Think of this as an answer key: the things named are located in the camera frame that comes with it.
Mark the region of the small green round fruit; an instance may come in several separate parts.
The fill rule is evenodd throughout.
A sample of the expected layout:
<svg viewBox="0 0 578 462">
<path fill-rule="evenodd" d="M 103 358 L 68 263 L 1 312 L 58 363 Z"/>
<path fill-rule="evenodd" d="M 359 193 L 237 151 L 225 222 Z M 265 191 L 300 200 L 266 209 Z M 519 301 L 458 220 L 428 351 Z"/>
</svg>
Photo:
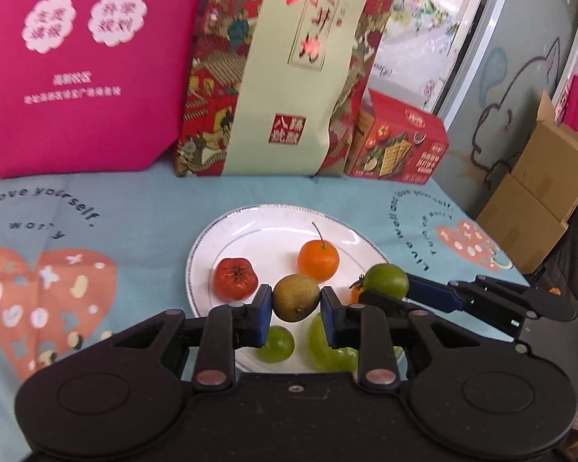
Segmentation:
<svg viewBox="0 0 578 462">
<path fill-rule="evenodd" d="M 377 264 L 366 271 L 362 289 L 375 290 L 389 298 L 403 299 L 409 291 L 407 274 L 393 264 Z"/>
<path fill-rule="evenodd" d="M 273 325 L 269 328 L 264 346 L 257 348 L 255 355 L 261 362 L 275 364 L 288 360 L 294 349 L 295 341 L 291 331 L 283 326 Z"/>
</svg>

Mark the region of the red wrinkled fruit front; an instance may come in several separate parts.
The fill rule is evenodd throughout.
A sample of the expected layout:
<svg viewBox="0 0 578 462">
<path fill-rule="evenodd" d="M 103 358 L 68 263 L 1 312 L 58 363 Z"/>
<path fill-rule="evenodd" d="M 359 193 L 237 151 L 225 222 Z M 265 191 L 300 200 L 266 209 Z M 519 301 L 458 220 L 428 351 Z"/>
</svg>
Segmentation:
<svg viewBox="0 0 578 462">
<path fill-rule="evenodd" d="M 247 299 L 255 293 L 258 286 L 259 278 L 247 259 L 223 259 L 214 271 L 214 293 L 225 303 L 236 303 Z"/>
</svg>

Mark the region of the small green round fruit front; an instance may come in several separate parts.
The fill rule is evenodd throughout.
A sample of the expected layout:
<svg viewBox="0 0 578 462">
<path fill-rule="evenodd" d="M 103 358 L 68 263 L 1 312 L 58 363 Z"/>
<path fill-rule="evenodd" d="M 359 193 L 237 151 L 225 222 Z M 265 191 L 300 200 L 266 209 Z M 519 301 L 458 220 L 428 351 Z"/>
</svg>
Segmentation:
<svg viewBox="0 0 578 462">
<path fill-rule="evenodd" d="M 283 326 L 273 325 L 269 328 L 264 346 L 257 348 L 255 355 L 261 362 L 275 364 L 288 360 L 294 349 L 295 341 L 291 331 Z"/>
</svg>

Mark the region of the brown longan front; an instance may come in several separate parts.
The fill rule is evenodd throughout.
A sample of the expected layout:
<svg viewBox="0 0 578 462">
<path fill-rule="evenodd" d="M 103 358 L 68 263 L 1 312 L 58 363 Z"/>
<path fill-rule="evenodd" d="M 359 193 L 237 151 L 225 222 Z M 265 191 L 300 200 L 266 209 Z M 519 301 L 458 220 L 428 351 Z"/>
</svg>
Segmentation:
<svg viewBox="0 0 578 462">
<path fill-rule="evenodd" d="M 272 308 L 277 318 L 298 322 L 307 318 L 319 305 L 317 282 L 304 274 L 282 278 L 272 291 Z"/>
</svg>

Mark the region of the orange mandarin with stem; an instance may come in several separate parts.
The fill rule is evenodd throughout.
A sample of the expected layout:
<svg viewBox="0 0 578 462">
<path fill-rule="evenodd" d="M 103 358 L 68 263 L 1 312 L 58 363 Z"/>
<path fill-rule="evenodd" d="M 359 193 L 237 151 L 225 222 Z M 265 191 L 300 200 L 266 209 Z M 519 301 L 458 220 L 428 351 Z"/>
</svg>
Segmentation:
<svg viewBox="0 0 578 462">
<path fill-rule="evenodd" d="M 297 270 L 317 283 L 328 281 L 337 272 L 340 256 L 336 247 L 326 240 L 318 226 L 312 223 L 317 238 L 305 243 L 297 255 Z"/>
</svg>

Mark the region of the large orange mandarin front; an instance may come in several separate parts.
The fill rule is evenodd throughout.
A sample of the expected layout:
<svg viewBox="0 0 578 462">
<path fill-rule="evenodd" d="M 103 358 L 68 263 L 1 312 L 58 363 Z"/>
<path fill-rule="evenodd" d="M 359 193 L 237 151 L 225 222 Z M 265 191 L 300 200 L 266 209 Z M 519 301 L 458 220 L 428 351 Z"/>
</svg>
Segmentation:
<svg viewBox="0 0 578 462">
<path fill-rule="evenodd" d="M 351 293 L 349 293 L 349 303 L 353 305 L 354 303 L 359 303 L 359 297 L 362 292 L 362 285 L 356 283 L 351 287 Z"/>
</svg>

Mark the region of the white ceramic plate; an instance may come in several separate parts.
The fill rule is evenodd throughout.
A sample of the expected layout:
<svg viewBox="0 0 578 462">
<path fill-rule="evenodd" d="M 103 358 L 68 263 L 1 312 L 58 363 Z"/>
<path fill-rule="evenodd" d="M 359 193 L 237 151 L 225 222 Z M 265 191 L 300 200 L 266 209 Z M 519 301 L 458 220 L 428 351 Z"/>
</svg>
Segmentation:
<svg viewBox="0 0 578 462">
<path fill-rule="evenodd" d="M 223 301 L 214 293 L 213 275 L 223 259 L 247 259 L 259 282 L 269 286 L 286 275 L 295 274 L 299 249 L 317 238 L 312 223 L 338 250 L 339 268 L 326 284 L 334 289 L 341 303 L 347 305 L 352 283 L 371 266 L 387 261 L 382 251 L 357 231 L 325 214 L 299 206 L 266 204 L 230 212 L 204 228 L 189 253 L 186 266 L 186 288 L 193 313 L 205 316 L 215 306 L 222 305 Z M 264 363 L 258 360 L 254 348 L 241 348 L 236 351 L 237 367 L 244 372 L 318 372 L 307 350 L 309 326 L 317 313 L 314 311 L 299 322 L 271 318 L 272 325 L 287 328 L 294 338 L 295 349 L 288 360 Z"/>
</svg>

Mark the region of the brown cardboard boxes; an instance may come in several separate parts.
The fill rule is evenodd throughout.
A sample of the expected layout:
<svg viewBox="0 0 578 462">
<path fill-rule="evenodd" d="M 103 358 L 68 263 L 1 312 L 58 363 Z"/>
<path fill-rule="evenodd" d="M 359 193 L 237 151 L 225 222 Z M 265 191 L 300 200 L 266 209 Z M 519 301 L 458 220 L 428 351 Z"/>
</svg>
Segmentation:
<svg viewBox="0 0 578 462">
<path fill-rule="evenodd" d="M 568 228 L 578 205 L 578 134 L 556 124 L 541 95 L 536 125 L 510 174 L 477 223 L 521 273 L 534 272 Z"/>
</svg>

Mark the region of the red cracker box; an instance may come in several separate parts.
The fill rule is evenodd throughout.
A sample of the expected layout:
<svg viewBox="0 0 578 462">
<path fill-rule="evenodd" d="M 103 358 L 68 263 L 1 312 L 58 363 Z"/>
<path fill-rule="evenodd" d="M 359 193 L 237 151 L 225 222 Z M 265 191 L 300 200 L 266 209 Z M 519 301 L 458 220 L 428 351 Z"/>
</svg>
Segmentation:
<svg viewBox="0 0 578 462">
<path fill-rule="evenodd" d="M 376 91 L 360 109 L 344 173 L 424 185 L 449 148 L 443 121 Z"/>
</svg>

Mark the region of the teal printed tablecloth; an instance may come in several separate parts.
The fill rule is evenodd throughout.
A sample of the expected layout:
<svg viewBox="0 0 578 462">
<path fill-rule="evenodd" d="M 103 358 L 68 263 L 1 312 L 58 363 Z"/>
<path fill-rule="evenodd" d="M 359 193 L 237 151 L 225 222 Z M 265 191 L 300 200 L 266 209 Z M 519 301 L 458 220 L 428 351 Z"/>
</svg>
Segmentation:
<svg viewBox="0 0 578 462">
<path fill-rule="evenodd" d="M 0 179 L 0 461 L 559 461 L 578 398 L 531 346 L 464 311 L 388 318 L 401 384 L 357 371 L 244 372 L 194 387 L 201 327 L 186 266 L 251 206 L 299 206 L 426 280 L 525 286 L 435 182 L 185 177 Z"/>
</svg>

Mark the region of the green red liquor gift bag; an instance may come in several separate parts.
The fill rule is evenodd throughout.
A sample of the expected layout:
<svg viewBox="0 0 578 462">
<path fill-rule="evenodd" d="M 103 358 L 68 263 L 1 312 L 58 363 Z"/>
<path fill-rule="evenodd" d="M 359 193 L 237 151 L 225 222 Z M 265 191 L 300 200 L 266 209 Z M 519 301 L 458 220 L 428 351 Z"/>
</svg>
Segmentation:
<svg viewBox="0 0 578 462">
<path fill-rule="evenodd" d="M 342 174 L 392 3 L 205 1 L 176 174 Z"/>
</svg>

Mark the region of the white floral plastic bag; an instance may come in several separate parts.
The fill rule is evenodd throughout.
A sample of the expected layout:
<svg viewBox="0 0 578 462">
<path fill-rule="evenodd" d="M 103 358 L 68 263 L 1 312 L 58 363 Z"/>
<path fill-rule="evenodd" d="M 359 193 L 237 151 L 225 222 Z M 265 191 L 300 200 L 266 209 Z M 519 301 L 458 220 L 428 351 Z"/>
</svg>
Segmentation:
<svg viewBox="0 0 578 462">
<path fill-rule="evenodd" d="M 433 112 L 450 72 L 465 0 L 393 0 L 368 78 L 371 93 Z"/>
</svg>

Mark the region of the pink fabric bag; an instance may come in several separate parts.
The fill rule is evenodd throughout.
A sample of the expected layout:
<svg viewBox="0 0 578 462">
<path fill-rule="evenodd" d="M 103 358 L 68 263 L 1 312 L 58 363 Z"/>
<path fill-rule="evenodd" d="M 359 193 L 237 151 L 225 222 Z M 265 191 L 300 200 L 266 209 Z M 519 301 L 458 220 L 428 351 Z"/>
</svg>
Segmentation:
<svg viewBox="0 0 578 462">
<path fill-rule="evenodd" d="M 176 140 L 200 0 L 0 0 L 0 178 L 138 171 Z"/>
</svg>

